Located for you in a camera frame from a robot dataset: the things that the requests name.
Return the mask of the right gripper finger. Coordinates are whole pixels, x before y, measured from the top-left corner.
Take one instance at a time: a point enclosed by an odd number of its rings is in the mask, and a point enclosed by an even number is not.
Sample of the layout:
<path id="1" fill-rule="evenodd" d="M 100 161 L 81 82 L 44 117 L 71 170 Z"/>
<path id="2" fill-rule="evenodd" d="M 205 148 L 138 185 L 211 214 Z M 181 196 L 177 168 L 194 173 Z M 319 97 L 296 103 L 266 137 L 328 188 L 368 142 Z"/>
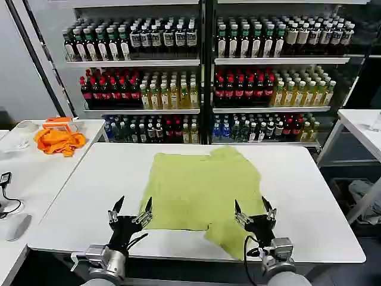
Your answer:
<path id="1" fill-rule="evenodd" d="M 268 200 L 266 200 L 266 198 L 264 196 L 262 196 L 262 201 L 263 201 L 264 207 L 267 211 L 267 219 L 271 220 L 271 221 L 275 221 L 277 209 L 272 208 L 270 202 Z"/>
<path id="2" fill-rule="evenodd" d="M 235 200 L 235 220 L 240 225 L 249 225 L 253 223 L 252 218 L 242 212 L 237 200 Z"/>

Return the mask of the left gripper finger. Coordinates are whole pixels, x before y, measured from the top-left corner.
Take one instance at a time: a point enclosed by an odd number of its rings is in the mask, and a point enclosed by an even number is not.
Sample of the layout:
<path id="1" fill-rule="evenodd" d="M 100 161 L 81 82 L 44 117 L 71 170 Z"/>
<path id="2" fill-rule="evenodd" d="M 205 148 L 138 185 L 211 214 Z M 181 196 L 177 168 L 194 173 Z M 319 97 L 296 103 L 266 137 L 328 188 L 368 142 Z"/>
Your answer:
<path id="1" fill-rule="evenodd" d="M 118 221 L 118 214 L 123 205 L 124 196 L 122 196 L 114 205 L 112 210 L 108 211 L 109 223 L 116 223 Z"/>
<path id="2" fill-rule="evenodd" d="M 140 213 L 136 218 L 134 218 L 132 223 L 139 225 L 141 228 L 144 228 L 148 225 L 152 218 L 152 197 L 150 197 L 144 211 Z"/>

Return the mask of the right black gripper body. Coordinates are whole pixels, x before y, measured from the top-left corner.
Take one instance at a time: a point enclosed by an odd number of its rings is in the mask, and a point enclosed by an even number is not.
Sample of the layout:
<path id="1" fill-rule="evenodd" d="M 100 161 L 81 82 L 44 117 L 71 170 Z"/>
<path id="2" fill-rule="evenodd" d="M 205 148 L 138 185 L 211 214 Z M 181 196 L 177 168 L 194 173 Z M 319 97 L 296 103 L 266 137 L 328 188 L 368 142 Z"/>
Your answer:
<path id="1" fill-rule="evenodd" d="M 245 230 L 252 232 L 260 247 L 268 247 L 274 238 L 276 220 L 266 214 L 250 216 L 245 222 Z"/>

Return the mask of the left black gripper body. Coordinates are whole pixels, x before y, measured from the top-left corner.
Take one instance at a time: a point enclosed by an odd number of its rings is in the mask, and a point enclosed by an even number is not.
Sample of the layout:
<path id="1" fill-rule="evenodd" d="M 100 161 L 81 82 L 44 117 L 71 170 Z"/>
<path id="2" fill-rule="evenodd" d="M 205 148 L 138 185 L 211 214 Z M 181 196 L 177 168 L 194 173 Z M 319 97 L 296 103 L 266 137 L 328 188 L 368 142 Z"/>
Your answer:
<path id="1" fill-rule="evenodd" d="M 133 234 L 143 230 L 140 223 L 132 222 L 135 216 L 118 216 L 118 221 L 110 223 L 113 234 L 108 243 L 110 250 L 118 251 L 122 254 L 128 253 L 128 246 Z"/>

